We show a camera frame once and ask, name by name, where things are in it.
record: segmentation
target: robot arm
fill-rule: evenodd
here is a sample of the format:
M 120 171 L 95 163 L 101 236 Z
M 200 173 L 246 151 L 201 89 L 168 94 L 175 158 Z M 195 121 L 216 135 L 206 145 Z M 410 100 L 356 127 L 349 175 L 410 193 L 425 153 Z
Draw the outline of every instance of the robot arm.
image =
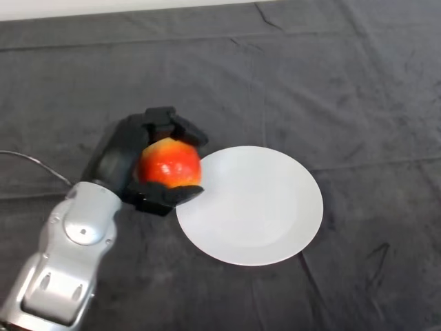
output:
M 164 216 L 203 189 L 138 183 L 136 163 L 150 144 L 172 137 L 199 147 L 207 137 L 173 108 L 148 109 L 105 134 L 81 181 L 51 212 L 32 255 L 6 299 L 0 330 L 77 331 L 94 296 L 96 274 L 116 239 L 123 203 Z

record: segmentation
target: table surface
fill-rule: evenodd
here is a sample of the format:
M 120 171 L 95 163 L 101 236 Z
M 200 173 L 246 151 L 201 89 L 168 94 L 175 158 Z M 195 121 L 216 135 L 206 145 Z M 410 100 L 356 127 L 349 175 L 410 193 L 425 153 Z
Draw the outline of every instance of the table surface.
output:
M 204 155 L 317 180 L 321 229 L 261 268 L 124 210 L 84 330 L 441 330 L 441 2 L 297 0 L 0 23 L 0 148 L 77 180 L 104 127 L 176 106 Z M 65 188 L 0 162 L 0 300 Z

